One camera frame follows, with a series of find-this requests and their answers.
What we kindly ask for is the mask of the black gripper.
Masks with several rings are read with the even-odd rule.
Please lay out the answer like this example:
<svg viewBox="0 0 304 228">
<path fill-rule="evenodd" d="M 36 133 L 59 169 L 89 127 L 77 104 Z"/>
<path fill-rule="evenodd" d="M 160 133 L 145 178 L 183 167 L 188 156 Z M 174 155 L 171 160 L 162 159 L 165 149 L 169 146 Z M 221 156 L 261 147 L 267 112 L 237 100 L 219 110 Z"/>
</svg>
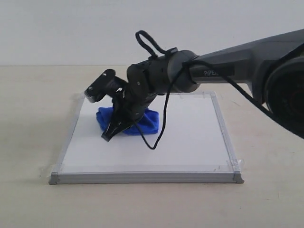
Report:
<svg viewBox="0 0 304 228">
<path fill-rule="evenodd" d="M 126 70 L 127 80 L 111 73 L 117 87 L 123 90 L 113 99 L 113 108 L 101 107 L 102 138 L 109 142 L 119 133 L 137 135 L 135 121 L 140 120 L 150 103 L 158 94 L 167 92 L 168 78 L 167 58 L 148 59 L 132 64 Z"/>
</svg>

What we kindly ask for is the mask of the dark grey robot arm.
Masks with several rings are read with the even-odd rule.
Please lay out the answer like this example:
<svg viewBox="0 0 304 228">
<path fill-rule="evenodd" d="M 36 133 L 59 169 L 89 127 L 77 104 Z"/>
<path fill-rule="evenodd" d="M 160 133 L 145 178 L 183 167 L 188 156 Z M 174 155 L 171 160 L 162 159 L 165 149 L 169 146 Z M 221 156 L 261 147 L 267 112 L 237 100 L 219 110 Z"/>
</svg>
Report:
<svg viewBox="0 0 304 228">
<path fill-rule="evenodd" d="M 204 55 L 162 49 L 136 33 L 149 57 L 127 69 L 126 82 L 111 76 L 114 112 L 102 137 L 109 141 L 134 126 L 158 95 L 190 93 L 204 83 L 228 83 L 273 121 L 304 135 L 304 32 L 296 30 Z"/>
</svg>

